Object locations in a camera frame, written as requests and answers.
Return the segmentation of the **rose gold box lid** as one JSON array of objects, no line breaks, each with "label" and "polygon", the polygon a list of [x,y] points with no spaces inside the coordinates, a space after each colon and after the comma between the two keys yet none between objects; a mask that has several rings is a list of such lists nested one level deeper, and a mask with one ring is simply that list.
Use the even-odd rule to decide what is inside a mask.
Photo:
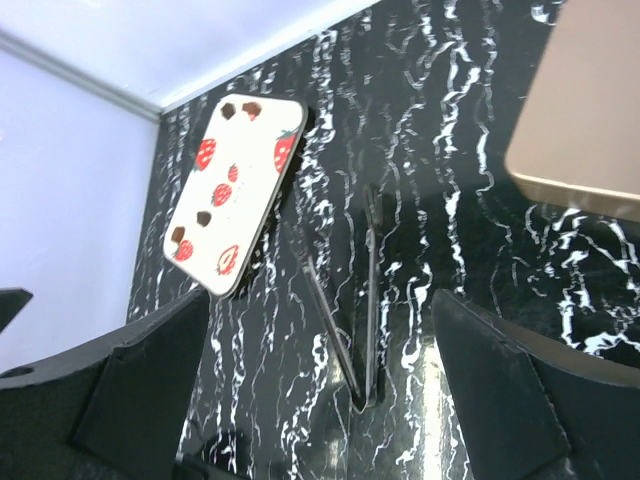
[{"label": "rose gold box lid", "polygon": [[638,2],[564,5],[505,166],[532,201],[638,221]]}]

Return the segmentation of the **brown round chocolate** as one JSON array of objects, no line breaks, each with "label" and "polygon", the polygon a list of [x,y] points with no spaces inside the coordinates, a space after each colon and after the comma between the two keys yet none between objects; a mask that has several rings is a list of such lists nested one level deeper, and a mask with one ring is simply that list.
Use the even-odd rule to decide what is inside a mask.
[{"label": "brown round chocolate", "polygon": [[185,228],[183,226],[175,227],[171,234],[171,241],[179,244],[185,235]]}]

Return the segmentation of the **metal tweezers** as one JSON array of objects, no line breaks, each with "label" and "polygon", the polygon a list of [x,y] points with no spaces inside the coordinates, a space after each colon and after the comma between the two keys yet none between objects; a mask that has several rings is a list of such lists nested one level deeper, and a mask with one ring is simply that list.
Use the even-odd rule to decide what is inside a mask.
[{"label": "metal tweezers", "polygon": [[303,274],[313,304],[322,320],[350,393],[355,412],[362,413],[378,399],[381,368],[381,240],[383,197],[380,188],[363,188],[364,250],[366,269],[351,284],[353,292],[341,296],[331,283],[323,283],[315,266],[308,230],[284,224],[293,255]]}]

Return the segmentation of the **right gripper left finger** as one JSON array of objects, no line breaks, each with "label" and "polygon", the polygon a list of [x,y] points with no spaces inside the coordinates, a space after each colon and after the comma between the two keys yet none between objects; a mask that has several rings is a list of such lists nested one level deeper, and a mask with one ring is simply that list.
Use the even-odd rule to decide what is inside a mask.
[{"label": "right gripper left finger", "polygon": [[1,375],[4,479],[170,479],[208,331],[194,289]]}]

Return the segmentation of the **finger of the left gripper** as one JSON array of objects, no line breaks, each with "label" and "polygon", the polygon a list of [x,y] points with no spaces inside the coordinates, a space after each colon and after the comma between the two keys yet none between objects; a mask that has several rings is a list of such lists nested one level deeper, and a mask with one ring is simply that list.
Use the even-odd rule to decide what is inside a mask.
[{"label": "finger of the left gripper", "polygon": [[23,288],[3,288],[0,290],[0,332],[33,298],[33,294]]}]

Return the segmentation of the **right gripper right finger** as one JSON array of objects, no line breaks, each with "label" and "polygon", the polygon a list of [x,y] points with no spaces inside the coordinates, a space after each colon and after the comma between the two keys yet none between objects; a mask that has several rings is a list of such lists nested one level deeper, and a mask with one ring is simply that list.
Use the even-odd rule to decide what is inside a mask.
[{"label": "right gripper right finger", "polygon": [[448,290],[436,343],[477,479],[636,479],[639,371],[572,349]]}]

